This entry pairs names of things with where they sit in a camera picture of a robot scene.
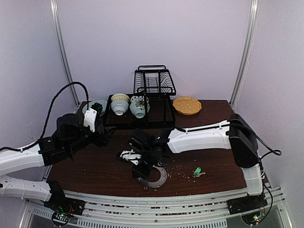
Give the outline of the metal keyring disc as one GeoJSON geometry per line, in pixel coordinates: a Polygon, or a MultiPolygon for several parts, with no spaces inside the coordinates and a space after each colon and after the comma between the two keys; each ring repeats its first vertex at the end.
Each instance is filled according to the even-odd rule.
{"type": "Polygon", "coordinates": [[[145,188],[149,188],[149,189],[159,188],[167,180],[168,174],[163,167],[154,165],[153,168],[156,169],[160,174],[160,178],[157,181],[147,181],[147,180],[144,180],[143,178],[137,179],[145,188]]]}

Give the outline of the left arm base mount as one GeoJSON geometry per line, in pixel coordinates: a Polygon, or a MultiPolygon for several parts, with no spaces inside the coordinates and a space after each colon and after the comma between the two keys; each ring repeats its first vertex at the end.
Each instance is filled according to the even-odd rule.
{"type": "Polygon", "coordinates": [[[79,199],[68,197],[51,197],[49,201],[44,201],[44,206],[59,213],[68,215],[82,215],[85,202],[79,199]]]}

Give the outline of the black wire dish rack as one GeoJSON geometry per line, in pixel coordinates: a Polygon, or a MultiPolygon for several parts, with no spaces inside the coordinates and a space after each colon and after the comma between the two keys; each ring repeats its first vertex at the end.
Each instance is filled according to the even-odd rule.
{"type": "Polygon", "coordinates": [[[175,125],[171,96],[176,88],[165,65],[138,66],[132,94],[109,95],[104,127],[118,130],[160,129],[175,125]]]}

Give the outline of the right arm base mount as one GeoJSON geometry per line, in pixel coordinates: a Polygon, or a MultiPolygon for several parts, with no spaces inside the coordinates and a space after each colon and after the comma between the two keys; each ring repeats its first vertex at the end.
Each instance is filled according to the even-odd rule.
{"type": "Polygon", "coordinates": [[[261,206],[267,206],[268,202],[264,195],[245,196],[236,199],[229,199],[227,206],[230,215],[243,213],[255,209],[259,209],[261,206]]]}

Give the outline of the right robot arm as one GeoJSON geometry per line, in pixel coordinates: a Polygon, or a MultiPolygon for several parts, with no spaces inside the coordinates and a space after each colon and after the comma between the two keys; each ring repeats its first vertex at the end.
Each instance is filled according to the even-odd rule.
{"type": "Polygon", "coordinates": [[[243,204],[254,209],[262,201],[263,192],[257,137],[251,127],[238,114],[219,123],[192,128],[165,128],[157,136],[136,129],[129,141],[131,151],[121,158],[131,161],[135,178],[145,180],[152,166],[159,163],[168,152],[178,154],[204,149],[231,149],[235,164],[241,168],[248,196],[243,204]]]}

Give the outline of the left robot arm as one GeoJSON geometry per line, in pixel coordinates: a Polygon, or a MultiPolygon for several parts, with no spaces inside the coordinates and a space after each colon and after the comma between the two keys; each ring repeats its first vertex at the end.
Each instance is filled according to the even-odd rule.
{"type": "Polygon", "coordinates": [[[50,137],[20,149],[4,149],[0,153],[0,195],[50,202],[58,211],[68,207],[68,200],[57,181],[29,181],[9,177],[8,174],[27,168],[51,166],[94,144],[107,146],[115,127],[98,130],[95,116],[84,123],[76,114],[65,114],[57,119],[57,129],[50,137]]]}

